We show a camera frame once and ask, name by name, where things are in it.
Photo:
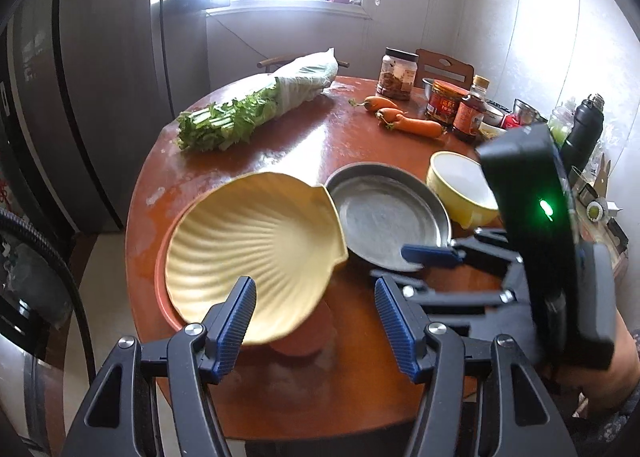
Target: wooden chair back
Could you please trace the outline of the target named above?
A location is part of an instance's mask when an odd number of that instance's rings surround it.
[[[471,89],[474,80],[474,66],[460,62],[460,60],[446,54],[426,49],[416,49],[415,53],[418,55],[418,72],[415,75],[414,86],[422,87],[422,78],[433,78],[452,83],[467,91]],[[447,76],[447,73],[457,75],[457,77]]]
[[[286,54],[283,56],[276,56],[274,58],[268,58],[266,60],[262,60],[261,62],[258,62],[257,66],[258,66],[258,69],[264,69],[264,71],[267,73],[273,72],[278,67],[287,65],[287,63],[293,62],[295,59],[297,59],[300,56],[306,56],[306,54],[299,54],[299,55]],[[338,62],[338,67],[347,68],[348,66],[351,65],[349,62],[342,62],[341,60],[337,60],[337,62]]]

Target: leafy green vegetable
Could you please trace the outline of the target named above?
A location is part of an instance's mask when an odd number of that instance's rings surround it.
[[[241,100],[212,103],[199,111],[178,115],[178,146],[194,150],[225,150],[240,141],[248,142],[255,127],[270,120],[278,112],[276,81]]]

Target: green light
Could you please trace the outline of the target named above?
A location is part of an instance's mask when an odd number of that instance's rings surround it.
[[[554,214],[554,209],[551,208],[551,206],[549,205],[548,202],[546,202],[545,200],[540,200],[540,208],[542,208],[542,211],[545,212],[546,217],[553,222],[554,220],[551,218],[551,215]]]

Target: black water bottle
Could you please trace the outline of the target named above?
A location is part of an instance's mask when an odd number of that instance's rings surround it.
[[[562,164],[568,175],[575,166],[581,174],[587,166],[593,148],[602,134],[604,122],[604,99],[599,94],[592,94],[583,100],[574,114],[574,128],[567,136],[560,150]]]

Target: red-brown tabletop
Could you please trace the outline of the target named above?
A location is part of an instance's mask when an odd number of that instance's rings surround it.
[[[232,83],[191,106],[201,108],[230,96],[242,97],[264,84],[259,74]],[[473,148],[451,134],[438,140],[392,132],[348,100],[375,94],[376,82],[338,76],[322,95],[255,130],[248,144],[224,152],[182,152],[174,144],[177,124],[160,133],[146,158],[129,210],[127,285],[142,342],[174,331],[154,294],[154,265],[162,237],[196,196],[229,179],[273,170],[310,184],[324,183],[338,168],[358,161],[387,163],[424,180],[431,155],[453,150],[473,157]],[[424,112],[426,99],[414,89],[401,104]],[[454,225],[454,236],[464,232]],[[422,387],[401,374],[386,340],[373,298],[370,267],[352,256],[334,272],[324,299],[335,335],[316,356],[290,358],[268,346],[242,350],[235,369],[210,387],[222,429],[243,440],[334,437],[377,429],[414,418]],[[497,289],[499,281],[469,267],[425,271],[437,290]],[[169,399],[168,384],[160,383]]]

